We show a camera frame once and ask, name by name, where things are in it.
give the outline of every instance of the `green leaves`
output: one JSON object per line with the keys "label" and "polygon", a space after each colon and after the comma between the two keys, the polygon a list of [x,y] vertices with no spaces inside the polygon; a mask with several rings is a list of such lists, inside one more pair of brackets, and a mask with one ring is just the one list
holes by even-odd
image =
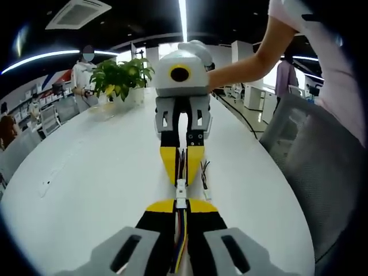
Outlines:
{"label": "green leaves", "polygon": [[129,62],[116,64],[113,60],[106,60],[94,69],[90,81],[95,83],[97,96],[105,93],[108,87],[114,86],[116,96],[124,101],[129,94],[130,88],[144,87],[144,76],[152,80],[152,67],[144,68],[149,64],[147,59],[132,59]]}

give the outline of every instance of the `white tabletop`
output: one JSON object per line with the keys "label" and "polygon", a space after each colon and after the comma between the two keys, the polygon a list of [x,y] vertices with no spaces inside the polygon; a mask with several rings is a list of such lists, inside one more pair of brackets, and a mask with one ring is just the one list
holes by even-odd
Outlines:
{"label": "white tabletop", "polygon": [[[239,227],[265,247],[274,265],[313,275],[311,235],[286,179],[231,112],[214,98],[210,105],[205,151],[212,204],[229,228]],[[1,207],[21,249],[43,273],[86,263],[94,247],[121,228],[134,227],[148,205],[175,197],[160,158],[154,115],[152,90],[143,107],[109,120],[87,110],[21,164]],[[181,133],[185,129],[181,121]],[[204,198],[200,177],[188,194]]]}

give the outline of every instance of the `ceiling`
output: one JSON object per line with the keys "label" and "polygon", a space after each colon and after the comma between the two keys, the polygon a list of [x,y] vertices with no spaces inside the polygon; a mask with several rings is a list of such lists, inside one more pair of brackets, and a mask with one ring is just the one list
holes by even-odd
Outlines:
{"label": "ceiling", "polygon": [[[168,33],[181,33],[181,20],[177,0],[103,0],[112,9],[100,15],[79,30],[45,30],[55,14],[68,0],[7,1],[0,11],[1,18],[11,20],[2,29],[3,55],[0,56],[0,70],[15,62],[41,53],[65,49],[83,49],[92,45],[95,49],[122,52],[128,49],[116,47],[131,40]],[[257,44],[262,40],[267,25],[269,0],[186,0],[188,39],[200,39],[206,44],[230,44],[241,40]],[[22,33],[21,55],[14,43]],[[181,36],[171,36],[136,43],[137,47],[155,47],[159,43],[176,42]],[[313,56],[304,36],[295,37],[291,45],[294,55]],[[107,56],[98,56],[98,63]],[[75,55],[63,55],[37,60],[0,76],[0,98],[37,77],[50,72],[71,68]],[[320,75],[316,62],[302,62],[305,72]]]}

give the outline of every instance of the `robot eye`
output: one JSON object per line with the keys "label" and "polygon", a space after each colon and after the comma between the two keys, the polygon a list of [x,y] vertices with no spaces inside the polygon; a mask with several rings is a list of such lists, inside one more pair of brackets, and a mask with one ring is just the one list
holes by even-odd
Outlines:
{"label": "robot eye", "polygon": [[171,78],[176,82],[184,82],[189,79],[190,70],[189,68],[184,68],[182,66],[178,66],[171,70],[170,72]]}

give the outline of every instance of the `white robot head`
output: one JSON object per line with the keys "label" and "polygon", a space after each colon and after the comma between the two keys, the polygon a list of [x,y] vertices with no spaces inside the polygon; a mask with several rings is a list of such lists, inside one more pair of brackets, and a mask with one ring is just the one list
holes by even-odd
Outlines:
{"label": "white robot head", "polygon": [[207,95],[208,75],[205,65],[212,58],[200,41],[180,43],[178,50],[164,56],[155,73],[159,97]]}

